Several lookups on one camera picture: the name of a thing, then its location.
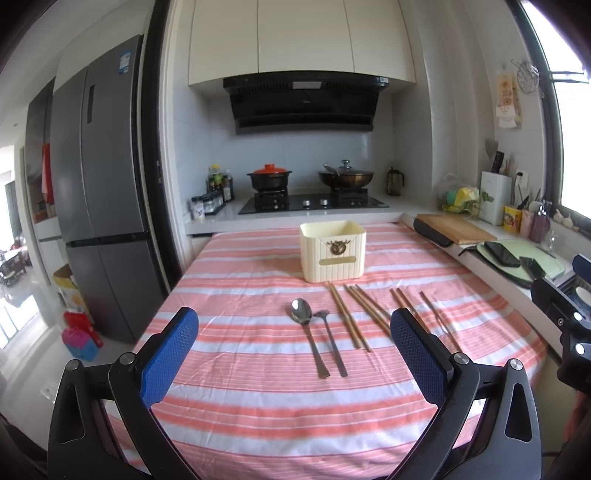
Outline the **wooden chopstick five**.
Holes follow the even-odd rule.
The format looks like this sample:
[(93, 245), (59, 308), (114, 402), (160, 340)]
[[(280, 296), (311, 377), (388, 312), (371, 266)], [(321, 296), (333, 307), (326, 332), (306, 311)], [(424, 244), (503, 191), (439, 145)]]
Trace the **wooden chopstick five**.
[(414, 316), (416, 320), (420, 319), (420, 316), (415, 311), (414, 306), (400, 288), (391, 289), (391, 294), (402, 308), (406, 308)]

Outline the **cardboard box on floor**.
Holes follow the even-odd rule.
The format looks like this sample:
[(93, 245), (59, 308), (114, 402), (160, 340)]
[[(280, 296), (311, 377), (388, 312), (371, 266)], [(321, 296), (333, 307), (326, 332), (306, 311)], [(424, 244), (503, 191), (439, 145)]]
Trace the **cardboard box on floor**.
[(70, 266), (64, 264), (53, 273), (52, 277), (66, 307), (78, 313), (87, 313), (86, 304), (75, 282)]

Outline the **black wok with lid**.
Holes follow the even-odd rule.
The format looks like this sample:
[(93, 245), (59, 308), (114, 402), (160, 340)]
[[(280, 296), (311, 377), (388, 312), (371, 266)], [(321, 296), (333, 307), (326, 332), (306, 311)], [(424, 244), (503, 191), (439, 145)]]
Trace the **black wok with lid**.
[(322, 184), (332, 190), (359, 190), (367, 187), (374, 178), (374, 173), (353, 168), (349, 160), (342, 160), (339, 168), (325, 163), (324, 169), (318, 172)]

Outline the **black smartphone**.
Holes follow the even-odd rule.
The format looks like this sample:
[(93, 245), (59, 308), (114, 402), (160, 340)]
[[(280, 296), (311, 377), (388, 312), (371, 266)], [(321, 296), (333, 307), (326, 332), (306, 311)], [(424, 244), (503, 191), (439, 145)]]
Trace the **black smartphone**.
[(503, 244), (486, 241), (484, 247), (500, 265), (508, 268), (521, 266), (520, 261)]
[(531, 277), (532, 280), (537, 280), (546, 277), (546, 271), (541, 267), (541, 265), (531, 257), (523, 257), (519, 258), (522, 268), (526, 271), (526, 273)]

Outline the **wooden chopstick one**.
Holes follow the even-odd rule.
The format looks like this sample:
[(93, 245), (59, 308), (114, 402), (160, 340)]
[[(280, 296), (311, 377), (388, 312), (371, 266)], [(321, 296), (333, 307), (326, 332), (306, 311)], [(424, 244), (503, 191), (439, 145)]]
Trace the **wooden chopstick one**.
[(334, 299), (335, 304), (337, 304), (337, 306), (338, 306), (339, 315), (341, 315), (342, 321), (344, 321), (344, 324), (346, 326), (346, 330), (348, 330), (349, 337), (352, 339), (353, 345), (355, 346), (356, 349), (362, 348), (362, 344), (360, 342), (358, 335), (356, 334), (355, 328), (353, 327), (353, 323), (351, 321), (351, 318), (349, 318), (349, 313), (346, 312), (346, 305), (344, 303), (342, 303), (342, 298), (339, 296), (338, 290), (335, 289), (335, 286), (332, 285), (331, 282), (328, 283), (328, 289), (329, 289), (329, 292), (331, 292), (332, 299)]

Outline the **small steel spoon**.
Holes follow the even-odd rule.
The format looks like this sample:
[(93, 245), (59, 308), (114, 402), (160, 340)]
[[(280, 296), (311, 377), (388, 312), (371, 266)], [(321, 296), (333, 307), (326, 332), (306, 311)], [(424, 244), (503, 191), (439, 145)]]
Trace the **small steel spoon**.
[(337, 342), (335, 342), (334, 335), (332, 335), (332, 329), (331, 329), (331, 327), (329, 327), (329, 321), (328, 321), (329, 311), (328, 310), (320, 310), (320, 311), (315, 312), (314, 316), (322, 319), (322, 323), (324, 323), (324, 325), (325, 325), (325, 330), (327, 331), (327, 334), (329, 337), (329, 343), (331, 343), (331, 346), (332, 346), (332, 356), (334, 356), (335, 365), (339, 369), (339, 375), (341, 375), (342, 378), (348, 377), (349, 376), (348, 370), (346, 370), (346, 365), (344, 363), (344, 360), (342, 360), (341, 353), (339, 353), (339, 347), (337, 345)]

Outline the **pink striped tablecloth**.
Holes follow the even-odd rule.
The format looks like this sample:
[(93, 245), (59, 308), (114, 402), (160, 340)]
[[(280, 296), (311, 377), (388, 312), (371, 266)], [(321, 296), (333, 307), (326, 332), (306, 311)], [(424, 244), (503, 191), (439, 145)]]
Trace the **pink striped tablecloth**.
[[(435, 414), (394, 342), (339, 291), (372, 348), (356, 349), (328, 286), (301, 271), (297, 229), (215, 235), (147, 327), (160, 332), (183, 307), (197, 312), (197, 341), (154, 414), (204, 479), (373, 479), (389, 474)], [(482, 364), (519, 359), (535, 378), (547, 346), (497, 292), (402, 224), (367, 227), (363, 291), (393, 310), (400, 287), (430, 331), (455, 349), (423, 301), (424, 291), (462, 352)], [(311, 334), (331, 376), (318, 377), (291, 301), (311, 307)], [(349, 376), (342, 378), (322, 319)]]

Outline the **cream utensil holder box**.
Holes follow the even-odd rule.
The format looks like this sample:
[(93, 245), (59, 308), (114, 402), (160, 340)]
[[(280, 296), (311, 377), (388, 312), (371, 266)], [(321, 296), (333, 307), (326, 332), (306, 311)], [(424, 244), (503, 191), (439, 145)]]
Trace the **cream utensil holder box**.
[(367, 231), (353, 221), (300, 226), (301, 269), (308, 283), (352, 280), (363, 276)]

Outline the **wooden chopstick seven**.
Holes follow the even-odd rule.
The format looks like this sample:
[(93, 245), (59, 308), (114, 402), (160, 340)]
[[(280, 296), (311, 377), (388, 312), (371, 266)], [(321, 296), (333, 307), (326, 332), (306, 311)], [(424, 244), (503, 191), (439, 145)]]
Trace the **wooden chopstick seven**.
[(433, 314), (435, 315), (435, 318), (437, 319), (440, 327), (442, 328), (442, 330), (448, 335), (450, 341), (452, 342), (455, 351), (456, 352), (462, 352), (462, 348), (459, 344), (459, 342), (457, 341), (455, 335), (453, 334), (452, 330), (446, 325), (443, 316), (440, 314), (439, 310), (436, 308), (436, 306), (433, 304), (433, 302), (429, 299), (429, 297), (427, 296), (427, 294), (424, 291), (420, 291), (419, 292), (420, 296), (422, 297), (423, 301), (428, 305), (428, 307), (430, 308), (430, 310), (433, 312)]

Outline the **wooden chopstick two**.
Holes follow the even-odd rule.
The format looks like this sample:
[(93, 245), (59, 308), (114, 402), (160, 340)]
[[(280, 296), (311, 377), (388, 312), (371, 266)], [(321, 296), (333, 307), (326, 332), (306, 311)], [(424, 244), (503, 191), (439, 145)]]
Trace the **wooden chopstick two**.
[(349, 312), (344, 300), (342, 300), (341, 295), (339, 295), (337, 288), (335, 288), (332, 283), (329, 283), (329, 289), (331, 290), (332, 296), (335, 299), (335, 303), (338, 304), (342, 315), (344, 315), (346, 329), (348, 329), (349, 335), (351, 335), (353, 345), (356, 347), (356, 349), (364, 348), (367, 352), (372, 352), (370, 344), (367, 342), (365, 336), (363, 336), (363, 333), (360, 331), (358, 325), (356, 325), (356, 321), (353, 320), (353, 316), (351, 312)]

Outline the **white knife block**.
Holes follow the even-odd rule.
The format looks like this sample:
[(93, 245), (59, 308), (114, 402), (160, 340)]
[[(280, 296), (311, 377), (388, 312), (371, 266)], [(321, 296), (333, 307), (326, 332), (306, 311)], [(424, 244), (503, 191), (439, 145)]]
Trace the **white knife block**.
[(503, 224), (504, 207), (510, 204), (512, 180), (509, 176), (483, 172), (480, 185), (481, 220), (499, 226)]

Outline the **wooden chopstick three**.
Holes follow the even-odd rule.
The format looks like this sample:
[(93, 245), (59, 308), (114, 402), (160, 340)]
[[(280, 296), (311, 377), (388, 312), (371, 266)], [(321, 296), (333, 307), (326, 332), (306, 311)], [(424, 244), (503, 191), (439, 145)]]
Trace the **wooden chopstick three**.
[(386, 321), (383, 320), (377, 314), (377, 312), (373, 309), (372, 306), (370, 306), (370, 304), (365, 299), (363, 299), (362, 295), (358, 291), (353, 289), (353, 287), (349, 287), (348, 285), (345, 286), (345, 289), (346, 291), (348, 291), (349, 295), (351, 295), (353, 299), (355, 299), (356, 302), (358, 302), (363, 307), (363, 310), (367, 312), (370, 318), (372, 318), (375, 321), (375, 323), (380, 326), (380, 328), (385, 332), (385, 334), (387, 336), (391, 336), (390, 327), (388, 326)]

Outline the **wooden chopstick six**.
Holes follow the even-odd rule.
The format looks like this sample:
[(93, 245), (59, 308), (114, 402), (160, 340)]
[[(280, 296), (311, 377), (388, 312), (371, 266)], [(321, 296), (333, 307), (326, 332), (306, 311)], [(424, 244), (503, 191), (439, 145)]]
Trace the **wooden chopstick six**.
[(426, 325), (426, 323), (423, 320), (423, 318), (421, 317), (421, 315), (417, 312), (417, 310), (415, 309), (415, 307), (412, 304), (411, 300), (405, 294), (404, 290), (402, 288), (400, 288), (400, 287), (397, 287), (397, 292), (398, 292), (398, 295), (401, 298), (401, 300), (405, 303), (406, 308), (408, 309), (408, 311), (411, 312), (411, 314), (414, 316), (414, 318), (417, 320), (417, 322), (422, 326), (422, 328), (426, 332), (430, 333), (429, 327)]

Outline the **large steel spoon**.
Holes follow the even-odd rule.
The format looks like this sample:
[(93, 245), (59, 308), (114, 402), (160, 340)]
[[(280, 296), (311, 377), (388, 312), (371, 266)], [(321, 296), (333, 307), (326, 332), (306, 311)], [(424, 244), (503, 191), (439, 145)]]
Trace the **large steel spoon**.
[(301, 325), (301, 328), (304, 329), (304, 334), (307, 336), (308, 343), (311, 346), (311, 353), (314, 356), (315, 360), (315, 367), (317, 367), (318, 377), (322, 379), (329, 378), (331, 373), (327, 366), (325, 366), (324, 360), (322, 360), (322, 356), (320, 352), (318, 352), (317, 343), (315, 343), (314, 336), (311, 334), (311, 307), (308, 305), (307, 302), (304, 301), (303, 298), (297, 298), (291, 301), (290, 304), (290, 316), (297, 322), (298, 325)]

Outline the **condiment bottles rack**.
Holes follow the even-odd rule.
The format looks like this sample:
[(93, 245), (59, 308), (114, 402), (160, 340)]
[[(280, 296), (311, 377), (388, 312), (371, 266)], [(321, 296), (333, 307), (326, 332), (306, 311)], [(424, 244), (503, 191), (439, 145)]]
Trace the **condiment bottles rack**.
[(233, 178), (228, 170), (218, 164), (208, 167), (206, 193), (202, 196), (206, 215), (215, 215), (222, 206), (235, 200)]

